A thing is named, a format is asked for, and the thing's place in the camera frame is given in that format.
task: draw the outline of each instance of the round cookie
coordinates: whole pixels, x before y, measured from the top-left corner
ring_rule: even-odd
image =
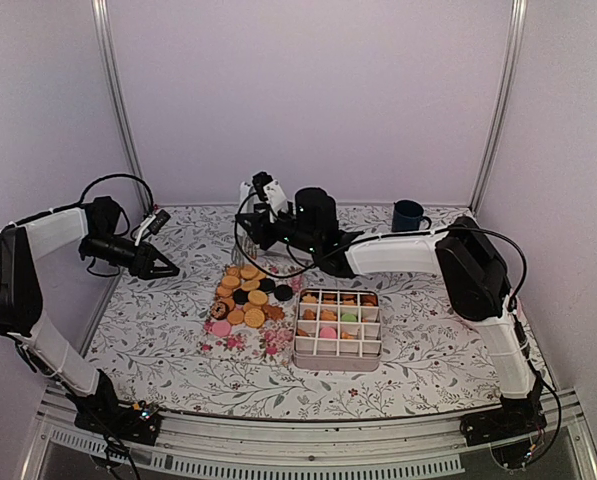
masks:
[[[221,298],[231,297],[233,293],[233,290],[231,290],[230,288],[225,288],[222,285],[219,285],[216,289],[216,295],[218,295]]]
[[[240,286],[240,279],[238,277],[234,277],[233,275],[227,275],[222,279],[220,284],[229,290],[233,290],[234,288],[238,288]]]
[[[294,291],[289,285],[278,285],[274,290],[274,297],[281,302],[287,302],[294,296]]]
[[[258,290],[258,287],[260,287],[260,282],[258,280],[249,280],[243,283],[240,288],[245,292],[253,292],[254,290]]]
[[[247,303],[247,295],[249,295],[248,292],[245,292],[242,288],[239,288],[234,292],[233,298],[238,305],[244,305]]]
[[[247,303],[245,303],[245,306],[242,307],[242,311],[245,312],[245,313],[247,313],[252,308],[260,308],[260,307],[257,307],[256,305],[253,305],[253,304],[247,302]]]
[[[245,280],[253,280],[258,275],[258,269],[253,265],[245,265],[240,269],[240,276]]]
[[[216,302],[211,307],[211,316],[216,320],[224,320],[229,313],[229,307],[225,302]]]
[[[229,267],[225,273],[232,277],[240,278],[240,269],[238,267]]]
[[[272,293],[276,289],[276,282],[271,278],[264,278],[260,280],[260,290],[265,293]]]
[[[245,321],[245,312],[242,310],[234,310],[233,312],[229,312],[229,315],[227,315],[227,321],[231,325],[240,325]]]
[[[247,296],[249,303],[256,307],[262,307],[265,303],[269,301],[269,297],[266,293],[261,292],[260,290],[254,290],[253,292],[249,292]]]
[[[231,297],[222,298],[220,299],[220,301],[227,305],[229,307],[229,310],[233,310],[234,308],[236,308],[236,302]]]
[[[231,333],[231,324],[226,320],[216,322],[211,326],[211,333],[220,338],[227,337]]]
[[[245,323],[248,327],[260,328],[265,323],[265,314],[262,313],[262,310],[252,308],[247,313],[245,313]]]

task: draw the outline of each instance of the metal frame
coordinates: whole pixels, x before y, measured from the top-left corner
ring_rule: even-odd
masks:
[[[576,460],[581,476],[585,480],[597,479],[597,458],[578,398],[571,389],[559,392],[559,396],[563,427],[574,432],[572,440],[580,447],[576,451]],[[547,430],[553,430],[557,417],[556,402],[549,394],[543,395],[541,401],[548,420]],[[23,470],[23,480],[39,478],[41,459],[49,442],[102,456],[100,435],[76,429],[73,426],[75,413],[73,404],[60,390],[47,389],[38,412],[37,433]],[[345,474],[352,470],[387,472],[416,465],[429,468],[462,453],[510,444],[524,438],[467,447],[460,433],[460,417],[463,414],[457,411],[399,419],[285,422],[163,412],[162,430],[154,447],[130,442],[127,445],[131,447],[139,467],[192,478],[216,478],[216,474],[210,474],[213,466],[214,469],[234,470],[230,478],[248,478],[249,475],[253,480],[252,471],[277,471],[278,475],[267,479],[281,478],[282,472],[287,473],[286,478],[290,479],[313,478],[308,472],[312,475],[314,472],[328,472],[329,478],[339,479],[354,478],[351,473],[349,477]],[[199,475],[199,466],[207,466],[209,470]],[[437,473],[405,478],[441,476],[441,472]]]
[[[125,155],[129,170],[132,174],[144,178],[136,146],[131,133],[129,125],[129,117],[122,95],[121,82],[118,74],[118,65],[116,63],[116,55],[113,47],[113,40],[111,34],[111,24],[109,21],[109,12],[107,9],[107,0],[92,0],[94,19],[96,24],[96,34],[98,36],[98,43],[100,46],[100,54],[105,69],[107,84],[111,95],[114,112],[116,114],[116,121],[120,131]],[[494,163],[494,158],[498,150],[500,136],[505,120],[505,113],[509,103],[509,96],[511,94],[512,83],[520,55],[520,47],[522,44],[522,35],[525,25],[525,13],[527,10],[527,0],[513,0],[511,10],[511,20],[509,24],[509,33],[507,37],[507,48],[505,52],[505,59],[503,64],[503,74],[500,81],[500,88],[498,97],[496,99],[496,107],[494,115],[489,128],[485,152],[481,161],[480,170],[476,178],[476,183],[471,195],[469,205],[471,211],[476,215],[482,206],[485,190],[491,170]],[[148,201],[145,192],[136,185],[136,194],[143,209],[147,209]]]
[[[509,103],[514,75],[516,73],[516,65],[518,64],[518,57],[520,56],[526,11],[527,0],[513,0],[511,23],[509,24],[509,35],[507,37],[507,51],[505,53],[500,90],[498,91],[498,99],[496,101],[496,108],[489,129],[489,136],[487,137],[485,153],[480,165],[480,171],[478,172],[476,185],[474,186],[474,191],[471,195],[471,202],[469,203],[469,208],[474,215],[478,215],[480,207],[482,206],[496,152],[498,151],[498,144],[500,143],[507,105]]]
[[[100,47],[100,55],[105,69],[105,76],[107,77],[107,86],[109,87],[109,94],[113,103],[116,122],[118,123],[118,131],[120,132],[120,138],[125,151],[129,172],[137,177],[143,178],[144,176],[138,160],[138,153],[136,152],[136,145],[129,125],[127,108],[125,107],[125,101],[122,95],[120,77],[118,75],[118,65],[116,64],[116,54],[114,53],[114,45],[111,37],[107,0],[92,0],[92,6],[94,10],[94,21],[96,25],[98,45]],[[135,188],[140,206],[144,211],[148,211],[151,208],[151,205],[149,205],[147,194],[144,189],[140,188],[140,185],[135,184]]]

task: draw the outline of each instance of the blue mug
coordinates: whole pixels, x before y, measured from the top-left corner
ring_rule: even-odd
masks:
[[[415,232],[420,230],[423,220],[429,222],[425,228],[431,227],[431,219],[425,215],[425,209],[413,200],[399,200],[394,203],[394,216],[391,220],[392,232]]]

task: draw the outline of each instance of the pink cookie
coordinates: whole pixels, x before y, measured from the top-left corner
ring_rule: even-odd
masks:
[[[338,332],[333,327],[322,327],[320,329],[320,338],[338,338]]]
[[[231,324],[227,320],[221,320],[211,326],[211,333],[217,337],[226,337],[231,333]]]

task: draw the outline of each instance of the floral tablecloth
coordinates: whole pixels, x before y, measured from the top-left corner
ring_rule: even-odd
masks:
[[[292,309],[260,330],[244,324],[219,339],[208,309],[233,246],[232,207],[176,207],[156,244],[181,267],[177,278],[141,281],[125,274],[90,346],[88,360],[126,400],[234,417],[353,419],[413,416],[497,402],[497,379],[480,337],[453,313],[442,279],[404,273],[339,280],[311,271],[305,287],[376,290],[384,349],[371,373],[306,371],[291,363]],[[428,208],[434,227],[468,214]],[[386,206],[339,207],[346,229],[388,231]],[[287,269],[284,256],[263,256]],[[534,364],[545,372],[531,330]]]

